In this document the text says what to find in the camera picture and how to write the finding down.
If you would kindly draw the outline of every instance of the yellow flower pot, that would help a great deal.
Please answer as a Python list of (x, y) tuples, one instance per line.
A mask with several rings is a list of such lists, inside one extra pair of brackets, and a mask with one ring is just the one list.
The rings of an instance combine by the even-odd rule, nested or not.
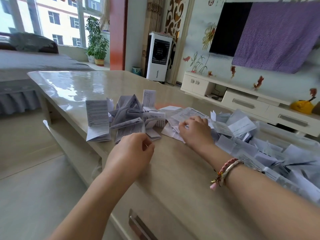
[(94, 59), (97, 66), (104, 67), (104, 59)]

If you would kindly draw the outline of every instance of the cabinet drawer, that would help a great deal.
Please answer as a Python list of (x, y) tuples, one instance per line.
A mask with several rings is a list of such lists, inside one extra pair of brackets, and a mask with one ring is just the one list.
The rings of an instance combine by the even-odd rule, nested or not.
[(230, 109), (241, 109), (254, 115), (263, 117), (269, 104), (258, 101), (255, 97), (244, 96), (239, 92), (227, 90), (223, 96), (222, 105)]
[(124, 231), (121, 235), (130, 240), (195, 240), (168, 210), (136, 184), (115, 206), (112, 218), (120, 225), (116, 228)]
[(320, 116), (317, 115), (306, 115), (289, 108), (270, 105), (266, 118), (315, 137), (320, 134)]
[(209, 82), (199, 78), (195, 79), (193, 92), (202, 96), (205, 96), (208, 90)]
[(189, 76), (189, 75), (184, 75), (181, 88), (192, 92), (193, 87), (195, 85), (195, 82), (196, 82), (195, 77)]

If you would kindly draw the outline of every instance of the metal handle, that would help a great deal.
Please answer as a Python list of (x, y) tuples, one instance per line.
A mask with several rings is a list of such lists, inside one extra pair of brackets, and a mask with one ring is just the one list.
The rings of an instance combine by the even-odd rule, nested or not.
[(234, 99), (232, 100), (232, 102), (235, 103), (235, 104), (239, 104), (239, 105), (242, 105), (242, 106), (244, 106), (244, 107), (247, 107), (247, 108), (249, 108), (249, 109), (254, 109), (254, 108), (256, 107), (256, 106), (253, 105), (253, 104), (247, 103), (247, 102), (245, 102), (245, 101), (238, 100), (238, 99), (236, 99), (236, 98), (234, 98)]
[(129, 210), (129, 226), (140, 240), (158, 240), (132, 209)]
[(297, 125), (300, 125), (300, 126), (303, 126), (303, 127), (307, 127), (309, 125), (308, 122), (297, 120), (293, 117), (290, 117), (290, 116), (287, 116), (284, 114), (279, 114), (278, 118), (285, 120), (285, 121), (288, 121), (288, 122), (291, 122), (291, 123), (294, 123), (294, 124), (297, 124)]

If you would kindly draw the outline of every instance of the person's left hand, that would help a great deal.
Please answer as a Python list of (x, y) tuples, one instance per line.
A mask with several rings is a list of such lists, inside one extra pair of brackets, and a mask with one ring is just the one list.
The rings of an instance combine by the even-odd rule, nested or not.
[(145, 133), (124, 136), (110, 152), (104, 171), (116, 173), (132, 184), (149, 164), (154, 148)]

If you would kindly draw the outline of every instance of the red door frame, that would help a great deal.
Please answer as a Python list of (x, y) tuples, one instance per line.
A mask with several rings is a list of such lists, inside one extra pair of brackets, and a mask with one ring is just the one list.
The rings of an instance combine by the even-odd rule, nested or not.
[(125, 70), (128, 0), (110, 0), (110, 70)]

